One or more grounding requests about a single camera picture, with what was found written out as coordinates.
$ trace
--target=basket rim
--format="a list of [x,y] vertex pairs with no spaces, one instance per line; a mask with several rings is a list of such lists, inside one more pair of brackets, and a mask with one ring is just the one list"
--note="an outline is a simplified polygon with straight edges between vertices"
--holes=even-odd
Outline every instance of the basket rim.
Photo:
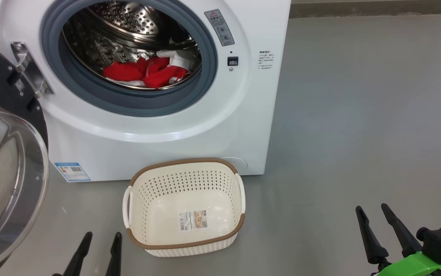
[[[150,165],[150,166],[147,166],[147,167],[141,169],[130,180],[130,186],[133,186],[133,184],[136,182],[138,177],[140,177],[140,175],[144,174],[147,171],[150,171],[150,170],[153,170],[156,168],[163,168],[166,166],[175,166],[175,165],[180,165],[180,164],[191,164],[191,163],[220,163],[220,164],[224,164],[227,167],[229,167],[234,174],[238,174],[238,171],[231,163],[229,163],[226,160],[219,159],[219,158],[181,159],[181,160],[176,160],[176,161],[168,161],[168,162],[164,162],[164,163],[154,164],[154,165]],[[230,233],[228,233],[224,236],[212,238],[212,239],[208,239],[208,240],[203,240],[203,241],[198,241],[198,242],[194,241],[192,243],[178,243],[175,245],[160,245],[160,246],[146,245],[146,244],[138,241],[135,238],[135,236],[133,236],[132,230],[130,228],[127,228],[126,231],[127,231],[129,238],[132,240],[132,242],[136,246],[139,246],[140,248],[143,248],[145,250],[179,249],[179,248],[188,248],[188,247],[193,247],[193,246],[203,246],[203,245],[208,245],[209,243],[216,243],[219,241],[227,240],[239,232],[239,230],[243,226],[244,221],[245,221],[245,213],[241,213],[240,218],[239,218],[239,222],[236,225],[236,228],[234,228],[234,230],[232,230]]]

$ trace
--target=clothes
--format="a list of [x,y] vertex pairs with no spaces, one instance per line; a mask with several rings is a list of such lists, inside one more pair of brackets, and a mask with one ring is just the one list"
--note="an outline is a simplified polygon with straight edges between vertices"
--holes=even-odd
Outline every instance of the clothes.
[[103,69],[103,76],[122,84],[159,89],[182,80],[193,66],[195,56],[188,51],[159,51],[148,60],[118,63]]

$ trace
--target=laundry basket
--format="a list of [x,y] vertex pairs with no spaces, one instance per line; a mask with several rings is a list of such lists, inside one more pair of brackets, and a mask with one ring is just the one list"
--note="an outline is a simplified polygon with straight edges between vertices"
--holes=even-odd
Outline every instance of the laundry basket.
[[222,159],[185,159],[139,171],[123,197],[123,222],[137,246],[158,257],[230,246],[245,219],[243,181]]

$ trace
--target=blue and white sticker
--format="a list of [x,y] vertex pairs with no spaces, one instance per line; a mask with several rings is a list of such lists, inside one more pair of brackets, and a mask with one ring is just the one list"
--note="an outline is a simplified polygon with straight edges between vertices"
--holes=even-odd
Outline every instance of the blue and white sticker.
[[54,163],[68,182],[91,181],[79,163]]

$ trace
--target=floor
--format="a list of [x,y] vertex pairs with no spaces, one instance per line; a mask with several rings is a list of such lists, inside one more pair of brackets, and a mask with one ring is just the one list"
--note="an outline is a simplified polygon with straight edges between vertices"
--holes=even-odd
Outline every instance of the floor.
[[[263,176],[225,250],[156,258],[125,237],[122,275],[368,276],[355,207],[401,259],[386,202],[411,232],[441,227],[441,16],[289,21]],[[82,275],[104,276],[124,233],[126,182],[68,184],[52,169],[33,230],[0,276],[62,273],[87,231]]]

